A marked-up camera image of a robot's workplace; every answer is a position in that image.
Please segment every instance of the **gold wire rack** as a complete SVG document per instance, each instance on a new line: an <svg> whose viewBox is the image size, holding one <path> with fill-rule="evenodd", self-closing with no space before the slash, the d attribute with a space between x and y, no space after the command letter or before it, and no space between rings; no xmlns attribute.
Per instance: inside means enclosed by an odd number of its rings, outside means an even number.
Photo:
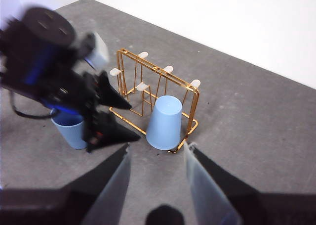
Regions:
<svg viewBox="0 0 316 225"><path fill-rule="evenodd" d="M176 84L183 89L185 89L185 94L182 99L182 105L184 105L188 93L192 93L192 102L190 106L190 112L185 113L182 111L182 116L186 117L188 119L188 123L186 125L186 131L185 135L178 144L177 147L175 147L172 150L169 150L168 152L171 153L176 153L184 144L185 140L188 138L188 136L197 128L198 126L198 121L194 118L196 109L197 109L197 104L198 104L198 98L199 98L199 91L198 91L198 86L194 86L193 82L188 83L177 76L173 75L170 73L170 68L169 70L166 68L160 68L156 66L155 64L145 60L144 58L146 55L143 55L143 53L137 55L134 54L124 48L121 48L120 50L117 51L117 64L118 67L114 68L112 71L110 71L110 75L116 76L117 77L117 82L118 82L118 92L126 98L127 101L130 101L130 97L132 94L136 92L136 90L141 91L142 93L142 112L137 112L135 109L130 109L131 112L135 113L137 116L142 117L144 114L144 103L149 104L151 106L151 112L153 111L153 106L155 105L156 100L159 98L158 96L158 90L160 87L161 79L165 78L165 84L164 84L164 95L166 95L166 90L167 90L167 83L171 82L173 84ZM126 77L125 77L125 65L124 65L124 56L131 59L132 61L135 62L135 70L134 70L134 84L131 89L127 89L126 85ZM136 86L136 76L137 76L137 68L140 68L140 84ZM153 74L159 75L158 83L157 86L154 88L153 86L146 85L143 82L143 68L151 70ZM145 99L145 94L147 94L150 98L150 101ZM131 120L127 119L125 116L121 115L118 111L116 111L113 107L110 107L109 110L113 112L117 117L119 117L121 120L125 121L129 125L131 125L133 128L137 129L139 132L143 133L146 135L146 131L143 130L140 126L137 126L135 123L133 123Z"/></svg>

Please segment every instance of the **gray tabletop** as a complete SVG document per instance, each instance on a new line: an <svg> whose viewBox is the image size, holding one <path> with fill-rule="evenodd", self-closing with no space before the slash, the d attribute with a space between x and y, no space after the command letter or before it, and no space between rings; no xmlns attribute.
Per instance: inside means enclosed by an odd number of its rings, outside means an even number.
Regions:
<svg viewBox="0 0 316 225"><path fill-rule="evenodd" d="M314 89L93 0L77 1L58 12L79 36L91 29L100 34L110 50L107 71L116 66L116 50L125 47L149 52L149 61L174 66L174 74L187 81L200 79L199 126L190 141L224 169L261 191L316 193ZM79 70L85 69L89 67L82 63ZM47 112L23 97L17 105L29 113ZM62 187L120 146L92 154L73 150L49 120L14 115L6 90L1 92L2 188ZM120 224L143 224L160 204L178 208L186 224L196 224L183 151L159 151L142 137L132 144Z"/></svg>

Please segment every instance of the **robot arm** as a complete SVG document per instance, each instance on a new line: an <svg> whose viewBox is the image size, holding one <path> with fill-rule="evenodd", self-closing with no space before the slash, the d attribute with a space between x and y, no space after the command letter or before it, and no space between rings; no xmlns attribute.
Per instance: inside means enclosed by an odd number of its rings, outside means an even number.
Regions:
<svg viewBox="0 0 316 225"><path fill-rule="evenodd" d="M97 33L87 34L77 44L75 39L75 30L64 17L41 7L28 9L21 21L10 22L0 32L0 51L5 56L1 85L11 91L13 110L32 119L51 117L19 112L13 99L18 93L57 109L56 112L81 114L88 151L138 140L137 134L117 124L111 115L96 110L99 104L131 108L110 85L107 73L80 75L73 70L79 60L85 60L94 69L104 67L108 54L102 39Z"/></svg>

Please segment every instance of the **light blue cup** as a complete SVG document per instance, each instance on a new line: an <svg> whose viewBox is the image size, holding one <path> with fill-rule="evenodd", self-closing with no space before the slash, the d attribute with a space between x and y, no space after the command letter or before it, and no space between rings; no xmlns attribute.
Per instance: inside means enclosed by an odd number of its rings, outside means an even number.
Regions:
<svg viewBox="0 0 316 225"><path fill-rule="evenodd" d="M61 111L51 120L72 148L86 148L86 142L81 139L83 132L83 117L81 115L71 115Z"/></svg>
<svg viewBox="0 0 316 225"><path fill-rule="evenodd" d="M178 146L181 130L182 104L174 96L157 99L147 130L147 142L154 148L170 150Z"/></svg>

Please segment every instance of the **blue cup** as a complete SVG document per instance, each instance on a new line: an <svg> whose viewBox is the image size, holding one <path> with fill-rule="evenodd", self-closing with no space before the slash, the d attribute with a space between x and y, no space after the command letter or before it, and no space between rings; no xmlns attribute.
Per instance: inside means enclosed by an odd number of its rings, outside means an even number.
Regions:
<svg viewBox="0 0 316 225"><path fill-rule="evenodd" d="M147 130L147 142L154 148L170 150L180 142L182 104L174 96L157 99Z"/></svg>
<svg viewBox="0 0 316 225"><path fill-rule="evenodd" d="M72 115L61 111L51 120L70 147L74 149L86 148L86 142L82 140L83 117L81 115Z"/></svg>

